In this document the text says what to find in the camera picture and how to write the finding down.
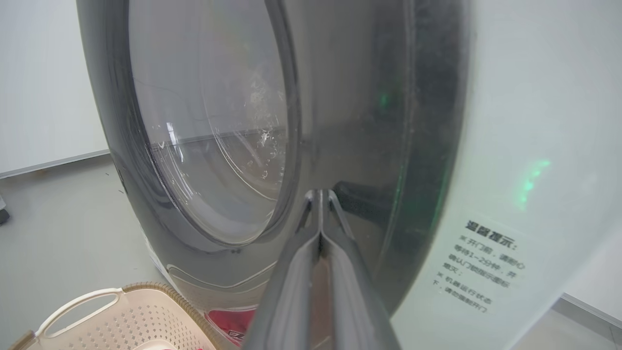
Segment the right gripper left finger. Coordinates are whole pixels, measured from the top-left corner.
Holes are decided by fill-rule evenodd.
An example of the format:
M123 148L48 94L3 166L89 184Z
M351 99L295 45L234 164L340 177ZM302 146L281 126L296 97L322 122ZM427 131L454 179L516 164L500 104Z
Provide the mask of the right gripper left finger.
M313 269L319 258L324 199L303 198L294 232L274 266L242 350L310 350Z

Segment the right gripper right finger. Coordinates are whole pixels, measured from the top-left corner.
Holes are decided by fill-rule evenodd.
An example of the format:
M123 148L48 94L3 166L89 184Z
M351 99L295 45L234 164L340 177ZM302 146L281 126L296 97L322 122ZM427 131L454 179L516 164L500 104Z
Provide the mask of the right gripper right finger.
M401 350L336 194L320 190L328 259L333 350Z

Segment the glass washing machine door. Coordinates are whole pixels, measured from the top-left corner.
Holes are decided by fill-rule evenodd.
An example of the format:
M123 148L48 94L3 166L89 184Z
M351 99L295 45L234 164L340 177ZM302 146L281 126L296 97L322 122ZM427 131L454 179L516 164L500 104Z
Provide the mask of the glass washing machine door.
M237 348L304 196L338 198L390 315L455 163L467 0L76 0L112 160L151 256Z

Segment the cream perforated laundry basket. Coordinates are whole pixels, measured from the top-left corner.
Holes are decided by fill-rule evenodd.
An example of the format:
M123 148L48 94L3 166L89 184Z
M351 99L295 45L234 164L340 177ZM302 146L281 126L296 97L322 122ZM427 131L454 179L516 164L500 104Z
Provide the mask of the cream perforated laundry basket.
M92 300L111 301L57 332L51 326ZM90 292L58 308L9 350L227 350L208 321L174 288L134 283Z

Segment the white front-load washing machine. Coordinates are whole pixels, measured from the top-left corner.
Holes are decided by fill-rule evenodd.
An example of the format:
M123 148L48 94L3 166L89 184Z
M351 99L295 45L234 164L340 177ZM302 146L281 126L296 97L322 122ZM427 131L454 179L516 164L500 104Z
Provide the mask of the white front-load washing machine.
M622 228L622 0L473 0L457 156L429 252L391 321L402 350L509 350ZM452 222L517 233L494 315L435 292Z

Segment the printed text notice sticker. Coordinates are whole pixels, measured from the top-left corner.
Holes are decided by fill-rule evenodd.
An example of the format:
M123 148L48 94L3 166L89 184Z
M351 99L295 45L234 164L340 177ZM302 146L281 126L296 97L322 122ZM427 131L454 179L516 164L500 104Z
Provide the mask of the printed text notice sticker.
M435 292L479 313L494 315L524 278L519 236L482 217L458 217L448 228L434 263Z

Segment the white partition panel on casters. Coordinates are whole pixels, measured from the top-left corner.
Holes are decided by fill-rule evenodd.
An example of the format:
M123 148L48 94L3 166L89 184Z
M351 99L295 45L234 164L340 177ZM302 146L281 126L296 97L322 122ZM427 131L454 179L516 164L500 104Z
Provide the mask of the white partition panel on casters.
M107 153L76 0L0 0L0 179Z

